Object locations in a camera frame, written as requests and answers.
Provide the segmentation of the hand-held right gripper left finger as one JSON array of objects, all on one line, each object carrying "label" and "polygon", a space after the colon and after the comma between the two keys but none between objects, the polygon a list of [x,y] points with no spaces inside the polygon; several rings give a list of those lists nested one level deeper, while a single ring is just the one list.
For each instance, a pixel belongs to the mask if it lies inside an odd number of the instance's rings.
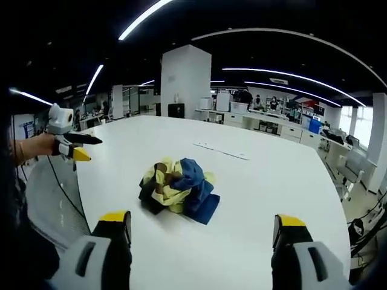
[{"label": "hand-held right gripper left finger", "polygon": [[51,289],[129,289],[131,263],[131,212],[115,211],[63,253],[48,283]]}]

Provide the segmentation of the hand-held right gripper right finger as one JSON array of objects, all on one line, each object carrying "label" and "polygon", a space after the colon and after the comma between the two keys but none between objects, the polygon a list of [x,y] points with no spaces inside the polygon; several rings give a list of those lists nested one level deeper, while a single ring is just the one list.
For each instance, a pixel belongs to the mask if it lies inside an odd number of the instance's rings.
[{"label": "hand-held right gripper right finger", "polygon": [[351,289],[341,261],[296,217],[275,215],[271,267],[273,289]]}]

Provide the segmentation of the person's left hand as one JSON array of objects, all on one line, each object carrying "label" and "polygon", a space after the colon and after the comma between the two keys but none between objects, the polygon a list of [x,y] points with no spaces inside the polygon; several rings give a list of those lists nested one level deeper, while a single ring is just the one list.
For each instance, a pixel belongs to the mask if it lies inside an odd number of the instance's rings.
[{"label": "person's left hand", "polygon": [[38,156],[56,156],[59,154],[59,142],[54,135],[48,133],[25,139],[22,142],[22,148],[27,160]]}]

